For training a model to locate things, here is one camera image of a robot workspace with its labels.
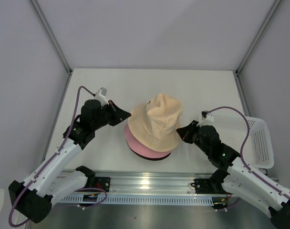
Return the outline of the beige hat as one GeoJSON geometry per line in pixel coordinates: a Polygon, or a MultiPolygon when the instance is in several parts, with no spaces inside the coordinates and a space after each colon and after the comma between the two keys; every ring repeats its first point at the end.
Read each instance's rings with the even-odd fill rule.
{"type": "Polygon", "coordinates": [[[183,113],[180,100],[167,94],[158,94],[147,103],[133,108],[128,118],[132,135],[141,144],[157,152],[175,149],[180,141],[176,130],[183,113]]]}

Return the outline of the black hat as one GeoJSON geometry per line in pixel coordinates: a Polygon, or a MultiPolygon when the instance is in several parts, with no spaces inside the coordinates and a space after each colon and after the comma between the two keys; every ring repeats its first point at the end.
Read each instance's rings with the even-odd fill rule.
{"type": "Polygon", "coordinates": [[[138,157],[143,158],[145,160],[149,160],[149,161],[161,161],[166,159],[167,157],[169,157],[171,155],[171,153],[169,153],[168,155],[164,156],[164,157],[159,157],[159,158],[149,158],[149,157],[145,157],[139,154],[136,154],[138,157]]]}

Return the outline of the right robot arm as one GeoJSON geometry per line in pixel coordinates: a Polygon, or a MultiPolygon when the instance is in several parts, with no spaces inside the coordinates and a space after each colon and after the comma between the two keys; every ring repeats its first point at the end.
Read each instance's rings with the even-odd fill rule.
{"type": "Polygon", "coordinates": [[[217,168],[210,177],[210,188],[234,194],[262,211],[278,229],[290,229],[290,189],[262,174],[224,144],[215,127],[193,121],[177,129],[180,138],[195,144],[217,168]]]}

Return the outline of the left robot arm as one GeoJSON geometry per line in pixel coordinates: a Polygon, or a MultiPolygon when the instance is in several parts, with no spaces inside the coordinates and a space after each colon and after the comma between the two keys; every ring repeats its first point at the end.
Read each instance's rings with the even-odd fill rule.
{"type": "Polygon", "coordinates": [[[63,133],[63,141],[55,152],[22,182],[14,180],[10,184],[10,213],[17,210],[27,220],[39,223],[48,216],[55,204],[75,191],[107,193],[107,190],[97,184],[95,172],[85,166],[77,167],[62,181],[57,181],[56,178],[95,138],[97,130],[106,125],[116,126],[130,116],[129,112],[122,110],[111,100],[87,100],[81,113],[73,115],[70,126],[63,133]]]}

